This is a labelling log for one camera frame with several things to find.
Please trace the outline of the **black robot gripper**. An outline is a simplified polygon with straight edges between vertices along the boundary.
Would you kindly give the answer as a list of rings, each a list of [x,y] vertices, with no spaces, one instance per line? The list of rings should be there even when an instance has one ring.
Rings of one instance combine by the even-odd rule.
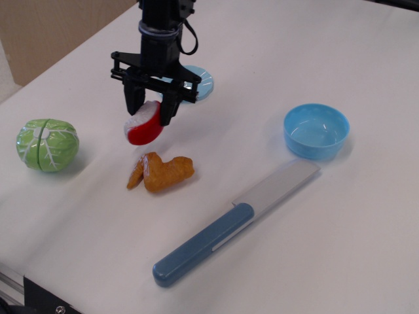
[[[114,60],[111,77],[122,81],[127,111],[131,116],[144,104],[146,90],[162,93],[160,125],[168,126],[181,101],[196,102],[201,78],[180,64],[179,57],[185,52],[181,46],[180,29],[142,29],[140,32],[139,54],[118,51],[111,54]],[[158,80],[162,77],[172,81]],[[191,91],[183,87],[185,81],[192,83]]]

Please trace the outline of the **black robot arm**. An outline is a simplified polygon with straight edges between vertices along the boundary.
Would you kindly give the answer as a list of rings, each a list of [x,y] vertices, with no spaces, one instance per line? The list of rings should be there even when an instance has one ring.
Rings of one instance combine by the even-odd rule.
[[[141,33],[140,53],[113,52],[114,66],[111,78],[124,85],[127,111],[133,115],[145,102],[145,91],[162,94],[160,125],[167,126],[176,115],[182,101],[196,102],[198,85],[202,79],[180,64],[183,50],[183,28],[196,35],[187,18],[194,14],[194,1],[140,1],[142,18],[138,29]]]

